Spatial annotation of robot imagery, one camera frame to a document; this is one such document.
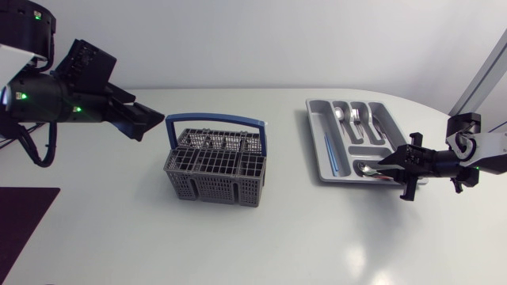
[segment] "blue handle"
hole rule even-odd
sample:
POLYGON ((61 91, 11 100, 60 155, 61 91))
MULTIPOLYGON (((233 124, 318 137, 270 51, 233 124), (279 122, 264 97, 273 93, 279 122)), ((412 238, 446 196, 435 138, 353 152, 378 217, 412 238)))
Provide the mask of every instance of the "blue handle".
POLYGON ((224 123, 241 124, 247 127, 256 127, 259 129, 259 136, 261 137, 261 153, 263 156, 267 156, 266 150, 266 133, 265 123, 261 120, 254 120, 242 116, 224 115, 224 114, 213 114, 213 113, 183 113, 168 115, 166 117, 167 133, 169 134, 169 143, 171 148, 177 148, 177 137, 176 131, 174 130, 174 122, 183 122, 190 120, 207 120, 224 123))

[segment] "cable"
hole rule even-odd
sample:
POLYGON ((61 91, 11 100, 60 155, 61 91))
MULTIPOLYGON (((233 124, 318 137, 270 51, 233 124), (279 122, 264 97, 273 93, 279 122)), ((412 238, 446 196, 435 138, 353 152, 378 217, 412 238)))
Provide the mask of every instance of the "cable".
POLYGON ((33 142, 32 137, 30 137, 30 134, 25 127, 20 127, 19 142, 25 148, 26 153, 32 159, 33 163, 40 167, 50 166, 55 159, 56 152, 56 122, 49 123, 49 138, 48 144, 46 145, 48 152, 43 160, 40 159, 39 153, 37 152, 37 146, 33 142))
MULTIPOLYGON (((29 133, 29 134, 31 134, 31 133, 33 133, 36 129, 38 129, 39 127, 44 126, 44 124, 45 124, 45 123, 36 123, 36 124, 35 124, 35 125, 33 125, 32 127, 30 127, 27 131, 28 131, 28 133, 29 133)), ((0 150, 1 150, 2 148, 4 148, 4 147, 8 146, 8 145, 9 145, 9 144, 11 144, 11 143, 14 143, 14 141, 16 141, 16 139, 4 139, 4 140, 0 141, 0 143, 6 142, 6 143, 4 143, 4 144, 2 144, 2 145, 0 146, 0 150)))
POLYGON ((488 131, 488 132, 493 132, 494 130, 498 129, 499 127, 501 127, 501 126, 503 126, 503 125, 505 125, 505 124, 507 124, 507 121, 505 121, 505 122, 503 122, 503 123, 501 123, 501 124, 497 125, 496 127, 492 128, 492 129, 491 129, 491 131, 488 131))

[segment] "white table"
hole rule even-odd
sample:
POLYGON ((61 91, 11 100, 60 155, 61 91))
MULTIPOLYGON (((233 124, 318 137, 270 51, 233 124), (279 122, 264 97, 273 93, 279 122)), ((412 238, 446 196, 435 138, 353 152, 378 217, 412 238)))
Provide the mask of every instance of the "white table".
MULTIPOLYGON (((351 89, 136 90, 165 114, 221 112, 269 123, 258 208, 179 200, 162 171, 164 123, 141 143, 103 124, 60 124, 56 159, 0 151, 2 186, 62 189, 5 284, 495 284, 507 282, 506 176, 454 193, 431 179, 415 202, 397 186, 318 179, 307 98, 383 101, 405 135, 444 144, 447 116, 351 89)), ((192 127, 234 129, 186 122, 192 127)), ((34 133, 40 148, 47 127, 34 133)))

